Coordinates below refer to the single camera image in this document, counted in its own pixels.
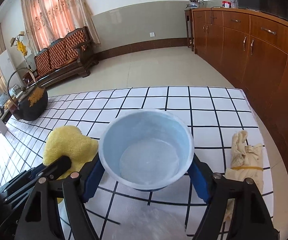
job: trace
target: kettle handle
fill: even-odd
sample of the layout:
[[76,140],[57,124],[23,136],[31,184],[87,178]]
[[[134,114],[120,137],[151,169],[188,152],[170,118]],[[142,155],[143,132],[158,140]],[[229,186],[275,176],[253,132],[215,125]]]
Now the kettle handle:
[[34,80],[35,85],[37,86],[37,83],[36,83],[34,74],[33,74],[33,72],[32,72],[29,68],[26,68],[26,67],[19,68],[19,69],[17,69],[17,70],[10,76],[10,78],[9,78],[9,80],[8,80],[8,82],[7,82],[7,94],[8,94],[8,96],[9,96],[10,101],[12,101],[12,103],[17,107],[17,109],[19,109],[18,104],[16,104],[16,103],[14,102],[14,100],[12,99],[12,97],[11,97],[10,94],[9,94],[9,82],[10,82],[10,79],[12,78],[12,76],[15,75],[15,73],[17,73],[17,71],[19,71],[19,70],[21,70],[21,69],[26,69],[26,70],[28,70],[28,72],[31,74],[31,77],[32,77],[33,80]]

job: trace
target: grid tablecloth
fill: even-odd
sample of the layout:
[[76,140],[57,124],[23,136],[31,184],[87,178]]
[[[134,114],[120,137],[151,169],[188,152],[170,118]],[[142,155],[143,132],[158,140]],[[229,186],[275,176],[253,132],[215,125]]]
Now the grid tablecloth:
[[[42,162],[45,141],[56,127],[75,125],[84,135],[99,139],[110,121],[140,108],[162,109],[182,119],[192,132],[195,154],[213,172],[223,174],[230,167],[232,135],[239,130],[248,131],[248,144],[264,144],[244,93],[238,89],[145,87],[63,95],[49,98],[47,110],[33,122],[9,119],[6,137],[0,135],[0,186]],[[265,147],[263,159],[263,198],[273,217],[272,177]],[[146,205],[174,214],[185,226],[188,239],[206,209],[187,174],[162,190],[140,192],[118,183],[106,172],[85,207],[98,236],[106,240],[112,239],[119,223]],[[64,201],[59,210],[65,238],[73,240]],[[226,223],[219,239],[226,238],[228,228]]]

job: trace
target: plastic bowl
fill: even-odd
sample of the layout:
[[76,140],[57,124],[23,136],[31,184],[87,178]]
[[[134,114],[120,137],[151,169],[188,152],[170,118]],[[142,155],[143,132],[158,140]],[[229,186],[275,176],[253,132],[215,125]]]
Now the plastic bowl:
[[112,121],[100,138],[99,156],[108,174],[129,187],[158,190],[190,167],[193,137],[175,115],[139,109]]

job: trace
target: plastic bag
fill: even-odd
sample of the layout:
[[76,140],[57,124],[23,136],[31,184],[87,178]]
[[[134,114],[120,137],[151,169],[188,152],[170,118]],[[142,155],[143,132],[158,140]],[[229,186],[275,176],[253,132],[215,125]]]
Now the plastic bag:
[[113,240],[187,240],[184,225],[172,214],[145,206],[113,233]]

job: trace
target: water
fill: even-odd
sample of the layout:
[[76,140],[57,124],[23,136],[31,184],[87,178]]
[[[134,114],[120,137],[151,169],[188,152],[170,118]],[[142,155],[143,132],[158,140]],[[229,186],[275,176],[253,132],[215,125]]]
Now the water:
[[154,138],[130,145],[120,159],[121,177],[142,185],[169,179],[178,169],[176,149],[169,143]]

